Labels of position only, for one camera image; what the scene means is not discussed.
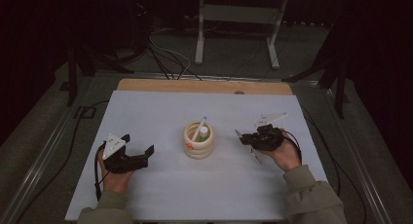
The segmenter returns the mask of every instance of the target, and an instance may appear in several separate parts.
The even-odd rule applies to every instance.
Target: floor
[[[149,50],[124,64],[134,71],[129,75],[97,62],[99,69],[94,77],[79,75],[79,94],[72,107],[66,106],[68,93],[59,90],[67,81],[67,64],[63,65],[56,72],[54,85],[0,148],[2,223],[13,223],[10,219],[18,219],[19,223],[67,223],[65,212],[103,118],[106,105],[101,102],[110,99],[121,79],[177,79],[189,65],[180,79],[280,82],[309,68],[328,34],[328,28],[323,27],[282,25],[276,41],[281,67],[276,70],[270,67],[265,47],[268,30],[246,27],[249,28],[217,24],[207,30],[201,65],[194,64],[196,29],[155,28],[150,37],[151,48],[170,71],[165,72],[167,75]],[[182,65],[168,52],[178,57]],[[313,119],[308,127],[330,184],[336,190],[340,188],[348,222],[413,223],[411,190],[352,81],[346,82],[342,120],[331,107],[334,86],[331,90],[317,87],[321,74],[322,71],[290,85],[305,115]],[[94,116],[82,121],[75,117],[83,106],[94,104]],[[39,165],[40,159],[44,164],[33,167]]]

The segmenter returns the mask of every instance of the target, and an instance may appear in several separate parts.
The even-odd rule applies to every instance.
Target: person's left hand
[[[102,171],[102,177],[104,177],[108,170],[104,166],[102,156],[103,150],[100,151],[98,160]],[[103,191],[112,191],[116,193],[126,194],[133,173],[134,171],[128,171],[126,173],[109,172],[103,179]]]

